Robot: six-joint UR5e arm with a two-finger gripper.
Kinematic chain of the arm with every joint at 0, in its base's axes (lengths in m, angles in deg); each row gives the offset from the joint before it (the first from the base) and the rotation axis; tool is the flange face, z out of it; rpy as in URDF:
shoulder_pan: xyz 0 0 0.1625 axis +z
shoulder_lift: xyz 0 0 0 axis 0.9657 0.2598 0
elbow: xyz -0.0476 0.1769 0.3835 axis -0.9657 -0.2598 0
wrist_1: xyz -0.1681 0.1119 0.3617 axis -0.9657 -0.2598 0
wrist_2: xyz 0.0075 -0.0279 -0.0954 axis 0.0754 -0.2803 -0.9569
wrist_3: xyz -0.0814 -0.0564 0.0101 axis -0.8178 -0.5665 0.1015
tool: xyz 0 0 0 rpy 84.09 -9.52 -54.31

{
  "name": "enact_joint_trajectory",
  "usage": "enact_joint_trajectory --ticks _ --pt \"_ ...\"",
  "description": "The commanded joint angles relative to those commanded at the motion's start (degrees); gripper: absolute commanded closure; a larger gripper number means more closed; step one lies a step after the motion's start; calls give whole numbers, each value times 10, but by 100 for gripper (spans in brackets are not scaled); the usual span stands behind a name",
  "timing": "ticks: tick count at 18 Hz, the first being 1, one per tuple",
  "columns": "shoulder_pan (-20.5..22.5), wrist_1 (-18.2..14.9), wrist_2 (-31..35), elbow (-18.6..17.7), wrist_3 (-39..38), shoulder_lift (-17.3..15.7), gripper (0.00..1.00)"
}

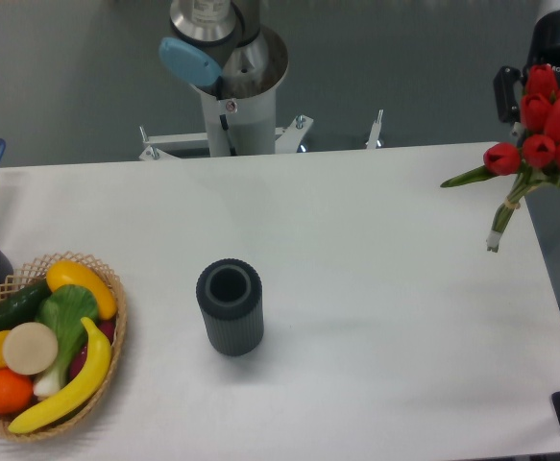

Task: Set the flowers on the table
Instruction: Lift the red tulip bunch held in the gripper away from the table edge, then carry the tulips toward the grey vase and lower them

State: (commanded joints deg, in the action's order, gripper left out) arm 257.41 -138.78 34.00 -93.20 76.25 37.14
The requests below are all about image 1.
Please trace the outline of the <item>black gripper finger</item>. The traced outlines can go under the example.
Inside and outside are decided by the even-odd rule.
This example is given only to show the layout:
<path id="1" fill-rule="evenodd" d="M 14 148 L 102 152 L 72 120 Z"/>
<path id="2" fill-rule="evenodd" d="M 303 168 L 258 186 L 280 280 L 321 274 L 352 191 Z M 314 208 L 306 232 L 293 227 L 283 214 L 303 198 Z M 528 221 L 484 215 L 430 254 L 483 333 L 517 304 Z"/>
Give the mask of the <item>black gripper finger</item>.
<path id="1" fill-rule="evenodd" d="M 503 66 L 493 80 L 497 114 L 501 123 L 516 123 L 520 120 L 520 105 L 517 102 L 516 89 L 522 78 L 519 69 Z"/>

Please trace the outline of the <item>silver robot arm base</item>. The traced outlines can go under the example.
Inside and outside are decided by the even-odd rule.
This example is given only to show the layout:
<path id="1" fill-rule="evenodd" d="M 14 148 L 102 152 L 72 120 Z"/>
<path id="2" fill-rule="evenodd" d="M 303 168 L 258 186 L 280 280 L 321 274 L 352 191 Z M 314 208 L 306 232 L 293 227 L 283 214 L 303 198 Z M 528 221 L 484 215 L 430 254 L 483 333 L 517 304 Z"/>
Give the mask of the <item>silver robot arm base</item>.
<path id="1" fill-rule="evenodd" d="M 199 94 L 213 157 L 276 152 L 276 92 L 288 69 L 259 1 L 173 1 L 164 67 Z"/>

